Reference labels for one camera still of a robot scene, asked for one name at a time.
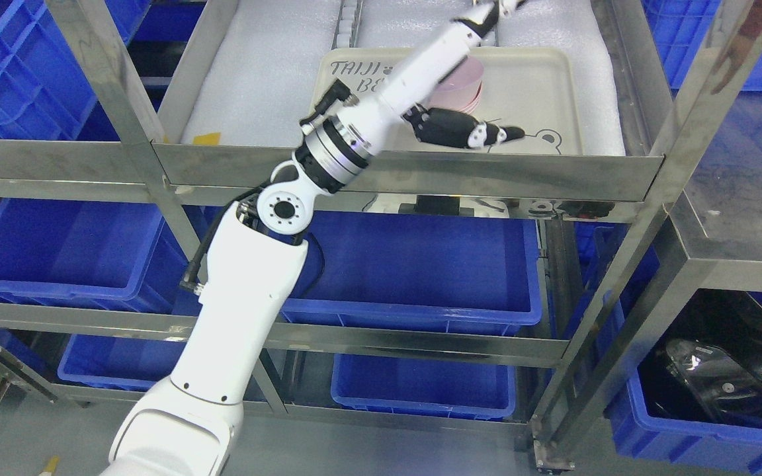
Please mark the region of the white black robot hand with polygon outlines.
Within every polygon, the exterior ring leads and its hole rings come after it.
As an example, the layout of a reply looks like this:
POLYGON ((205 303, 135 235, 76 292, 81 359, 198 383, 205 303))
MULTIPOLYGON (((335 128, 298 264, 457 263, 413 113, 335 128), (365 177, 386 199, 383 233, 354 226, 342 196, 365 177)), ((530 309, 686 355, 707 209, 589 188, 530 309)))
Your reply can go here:
POLYGON ((472 115, 442 108, 426 108, 442 81, 464 63, 500 19, 511 17, 520 1, 478 3, 454 17, 396 64, 374 91, 361 99, 356 88, 334 79, 300 121, 304 138, 294 156, 306 167, 320 165, 348 175, 363 171, 385 148, 396 124, 410 124, 423 143, 459 149, 481 149, 523 138, 518 127, 500 127, 472 115))

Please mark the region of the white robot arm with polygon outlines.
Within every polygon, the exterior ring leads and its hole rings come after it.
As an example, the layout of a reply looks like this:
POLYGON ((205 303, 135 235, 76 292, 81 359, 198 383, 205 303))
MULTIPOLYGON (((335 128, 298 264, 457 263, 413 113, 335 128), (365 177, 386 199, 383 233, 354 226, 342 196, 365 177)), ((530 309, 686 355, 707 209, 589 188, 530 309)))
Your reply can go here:
POLYGON ((308 256, 291 244, 318 196, 350 183, 384 150, 400 115, 381 100, 344 106, 308 132, 258 194, 260 231, 230 202, 208 250, 208 280, 193 331, 169 376, 125 417, 106 475, 218 475, 244 418, 244 395, 263 345, 308 256))

